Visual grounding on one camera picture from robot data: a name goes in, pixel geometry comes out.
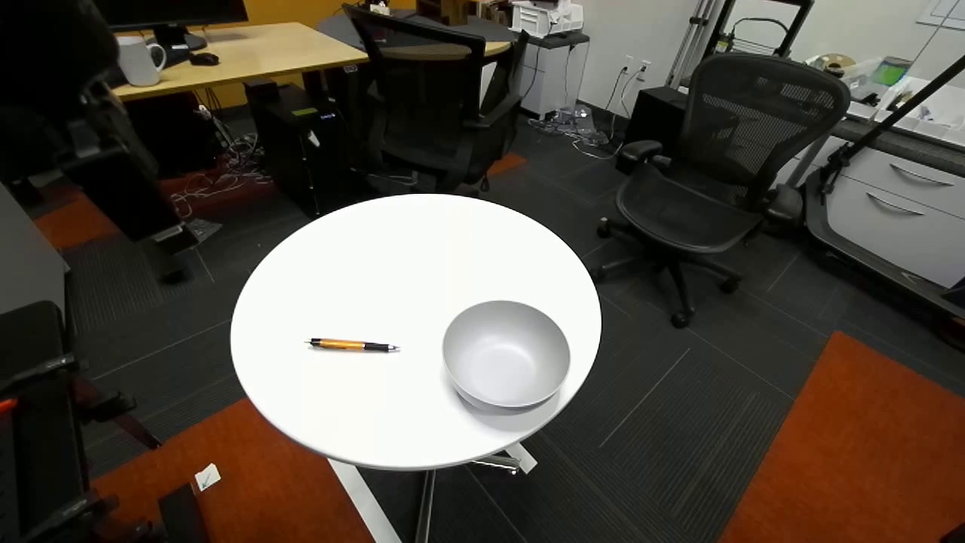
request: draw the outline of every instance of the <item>paper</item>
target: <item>paper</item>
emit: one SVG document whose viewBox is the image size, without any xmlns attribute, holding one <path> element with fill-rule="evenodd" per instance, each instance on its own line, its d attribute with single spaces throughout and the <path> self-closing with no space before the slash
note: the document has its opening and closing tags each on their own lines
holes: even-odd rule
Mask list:
<svg viewBox="0 0 965 543">
<path fill-rule="evenodd" d="M 216 463 L 208 463 L 206 471 L 194 473 L 194 482 L 196 482 L 200 491 L 216 485 L 216 480 L 219 480 Z"/>
</svg>

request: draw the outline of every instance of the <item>desk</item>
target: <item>desk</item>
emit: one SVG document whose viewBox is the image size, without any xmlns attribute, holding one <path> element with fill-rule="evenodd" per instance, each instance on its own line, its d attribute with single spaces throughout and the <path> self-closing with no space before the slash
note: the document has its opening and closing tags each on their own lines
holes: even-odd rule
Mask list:
<svg viewBox="0 0 965 543">
<path fill-rule="evenodd" d="M 305 24 L 247 24 L 208 30 L 208 51 L 219 56 L 216 67 L 178 64 L 164 69 L 160 84 L 115 88 L 116 99 L 143 99 L 178 90 L 196 90 L 226 82 L 312 71 L 324 67 L 366 64 L 366 51 L 315 33 Z"/>
<path fill-rule="evenodd" d="M 447 384 L 443 333 L 477 300 L 516 299 L 569 341 L 569 375 L 531 410 L 470 408 Z M 398 352 L 310 351 L 341 334 Z M 436 471 L 552 421 L 601 348 L 601 299 L 545 227 L 464 196 L 390 196 L 324 214 L 276 244 L 232 313 L 232 362 L 254 408 L 300 446 L 376 471 Z"/>
</svg>

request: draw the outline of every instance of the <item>marker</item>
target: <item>marker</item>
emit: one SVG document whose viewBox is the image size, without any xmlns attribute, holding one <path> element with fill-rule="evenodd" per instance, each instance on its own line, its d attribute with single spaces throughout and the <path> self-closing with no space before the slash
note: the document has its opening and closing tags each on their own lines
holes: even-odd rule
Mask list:
<svg viewBox="0 0 965 543">
<path fill-rule="evenodd" d="M 308 341 L 315 351 L 352 351 L 352 352 L 394 352 L 394 344 L 376 344 L 376 341 L 346 341 L 346 337 L 310 337 Z"/>
</svg>

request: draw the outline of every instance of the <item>round white table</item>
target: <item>round white table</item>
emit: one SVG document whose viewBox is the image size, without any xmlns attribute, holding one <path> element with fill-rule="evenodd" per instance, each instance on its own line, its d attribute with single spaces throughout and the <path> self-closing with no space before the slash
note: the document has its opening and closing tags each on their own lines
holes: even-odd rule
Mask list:
<svg viewBox="0 0 965 543">
<path fill-rule="evenodd" d="M 532 303 L 566 334 L 566 381 L 536 408 L 479 408 L 447 381 L 447 325 L 492 299 Z M 232 313 L 254 408 L 300 446 L 376 471 L 468 463 L 525 439 L 578 393 L 596 348 L 601 299 L 577 253 L 536 219 L 464 196 L 372 200 L 308 223 L 259 261 Z"/>
</svg>

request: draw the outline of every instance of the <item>white bowl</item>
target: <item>white bowl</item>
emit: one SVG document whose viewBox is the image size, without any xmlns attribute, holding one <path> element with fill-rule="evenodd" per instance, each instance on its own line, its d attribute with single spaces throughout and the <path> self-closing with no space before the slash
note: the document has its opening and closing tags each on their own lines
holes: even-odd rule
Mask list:
<svg viewBox="0 0 965 543">
<path fill-rule="evenodd" d="M 531 303 L 482 300 L 450 322 L 443 359 L 461 396 L 492 408 L 532 408 L 564 384 L 569 344 Z"/>
</svg>

